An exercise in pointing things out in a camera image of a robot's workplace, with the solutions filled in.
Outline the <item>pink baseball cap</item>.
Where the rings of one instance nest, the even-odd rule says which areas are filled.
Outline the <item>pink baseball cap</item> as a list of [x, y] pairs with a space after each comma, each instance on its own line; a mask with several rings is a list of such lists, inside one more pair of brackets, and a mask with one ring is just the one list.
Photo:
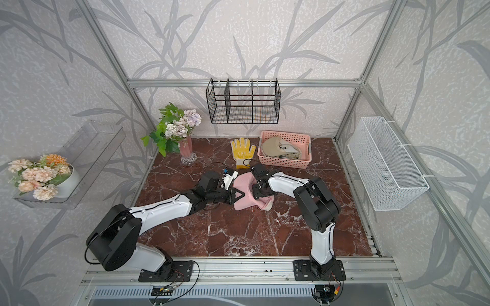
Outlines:
[[253, 196], [252, 187], [254, 184], [256, 184], [256, 179], [250, 172], [241, 174], [235, 179], [233, 187], [244, 193], [244, 196], [240, 200], [235, 201], [235, 210], [240, 211], [254, 206], [265, 211], [272, 209], [274, 196], [262, 197], [256, 200]]

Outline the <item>beige baseball cap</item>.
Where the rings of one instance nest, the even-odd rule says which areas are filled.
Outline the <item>beige baseball cap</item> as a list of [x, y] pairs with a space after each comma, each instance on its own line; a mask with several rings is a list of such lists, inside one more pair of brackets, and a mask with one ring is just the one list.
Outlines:
[[264, 141], [261, 150], [263, 155], [272, 158], [300, 159], [301, 157], [300, 150], [280, 136], [274, 136]]

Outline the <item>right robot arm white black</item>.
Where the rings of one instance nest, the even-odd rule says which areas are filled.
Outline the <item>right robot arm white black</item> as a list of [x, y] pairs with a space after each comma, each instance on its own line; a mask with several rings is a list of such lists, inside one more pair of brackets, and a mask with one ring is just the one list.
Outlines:
[[319, 177], [297, 178], [278, 170], [269, 171], [260, 163], [252, 166], [251, 173], [256, 180], [252, 185], [255, 199], [281, 193], [296, 200], [311, 229], [311, 261], [320, 266], [331, 264], [335, 260], [334, 229], [341, 207], [325, 182]]

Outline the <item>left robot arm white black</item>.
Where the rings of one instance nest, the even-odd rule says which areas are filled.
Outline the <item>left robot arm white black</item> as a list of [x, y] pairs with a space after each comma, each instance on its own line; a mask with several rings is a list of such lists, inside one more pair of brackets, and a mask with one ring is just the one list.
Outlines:
[[222, 174], [206, 172], [194, 188], [172, 198], [132, 209], [115, 205], [86, 240], [86, 251], [108, 272], [123, 266], [160, 272], [171, 262], [170, 257], [156, 247], [139, 243], [139, 237], [156, 226], [200, 212], [211, 203], [234, 204], [237, 194], [244, 196], [232, 187], [237, 176], [238, 172], [230, 169]]

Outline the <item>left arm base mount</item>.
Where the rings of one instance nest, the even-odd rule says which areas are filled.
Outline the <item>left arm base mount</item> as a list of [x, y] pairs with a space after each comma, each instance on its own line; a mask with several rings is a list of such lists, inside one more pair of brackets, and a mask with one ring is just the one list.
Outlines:
[[140, 283], [187, 283], [190, 282], [192, 271], [192, 261], [166, 261], [156, 272], [141, 270], [138, 281]]

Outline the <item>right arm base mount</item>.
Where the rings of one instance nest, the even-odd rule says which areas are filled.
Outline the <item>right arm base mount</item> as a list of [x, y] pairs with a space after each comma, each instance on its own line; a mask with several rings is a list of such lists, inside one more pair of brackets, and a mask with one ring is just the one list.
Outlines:
[[312, 257], [293, 261], [296, 281], [345, 281], [347, 279], [342, 261], [333, 257], [326, 264], [319, 264]]

